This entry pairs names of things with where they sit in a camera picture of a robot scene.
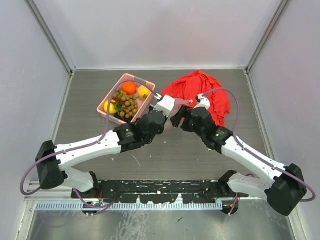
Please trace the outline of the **clear zip top bag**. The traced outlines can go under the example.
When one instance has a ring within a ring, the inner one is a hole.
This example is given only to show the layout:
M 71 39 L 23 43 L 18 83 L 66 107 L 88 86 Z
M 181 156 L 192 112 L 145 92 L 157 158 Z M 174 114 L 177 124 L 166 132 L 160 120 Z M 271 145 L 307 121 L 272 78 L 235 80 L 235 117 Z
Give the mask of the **clear zip top bag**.
M 186 106 L 189 107 L 191 105 L 191 103 L 193 103 L 192 99 L 184 100 L 184 99 L 181 99 L 181 98 L 175 98 L 174 107 L 173 107 L 172 111 L 169 114 L 169 117 L 168 117 L 168 119 L 167 119 L 167 121 L 166 121 L 166 123 L 164 125 L 164 129 L 165 130 L 173 129 L 174 127 L 173 127 L 173 124 L 172 124 L 170 119 L 178 113 L 178 111 L 180 110 L 180 108 L 183 105 L 186 105 Z

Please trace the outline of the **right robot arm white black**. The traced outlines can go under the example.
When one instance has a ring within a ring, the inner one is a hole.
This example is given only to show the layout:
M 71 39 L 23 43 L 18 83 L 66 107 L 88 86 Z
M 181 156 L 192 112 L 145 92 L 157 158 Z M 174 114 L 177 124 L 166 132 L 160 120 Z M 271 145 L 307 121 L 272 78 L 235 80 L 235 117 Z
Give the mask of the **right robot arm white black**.
M 170 118 L 173 127 L 198 135 L 207 148 L 240 163 L 257 177 L 228 171 L 220 178 L 219 191 L 225 197 L 243 193 L 267 201 L 271 208 L 289 216 L 307 193 L 300 167 L 270 159 L 245 144 L 229 129 L 217 126 L 205 107 L 183 105 Z

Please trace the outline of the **yellow orange peach fruit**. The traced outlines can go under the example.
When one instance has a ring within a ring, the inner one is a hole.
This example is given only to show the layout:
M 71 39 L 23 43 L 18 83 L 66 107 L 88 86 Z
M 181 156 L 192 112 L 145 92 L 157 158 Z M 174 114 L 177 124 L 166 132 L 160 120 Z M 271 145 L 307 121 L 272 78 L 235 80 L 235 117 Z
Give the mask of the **yellow orange peach fruit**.
M 139 98 L 143 101 L 145 101 L 151 93 L 151 91 L 147 87 L 145 87 L 144 85 L 141 85 L 138 88 L 137 92 L 138 92 Z

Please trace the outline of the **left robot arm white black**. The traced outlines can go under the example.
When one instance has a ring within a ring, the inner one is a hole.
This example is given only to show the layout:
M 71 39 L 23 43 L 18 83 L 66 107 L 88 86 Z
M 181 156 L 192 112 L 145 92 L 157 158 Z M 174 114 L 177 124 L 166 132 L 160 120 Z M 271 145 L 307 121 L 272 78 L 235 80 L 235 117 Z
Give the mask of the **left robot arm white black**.
M 77 189 L 88 198 L 97 197 L 100 185 L 96 176 L 73 167 L 101 156 L 120 154 L 150 144 L 156 135 L 163 133 L 169 115 L 170 110 L 155 106 L 135 122 L 121 124 L 105 136 L 60 146 L 54 145 L 51 140 L 44 142 L 35 159 L 40 189 L 65 185 Z

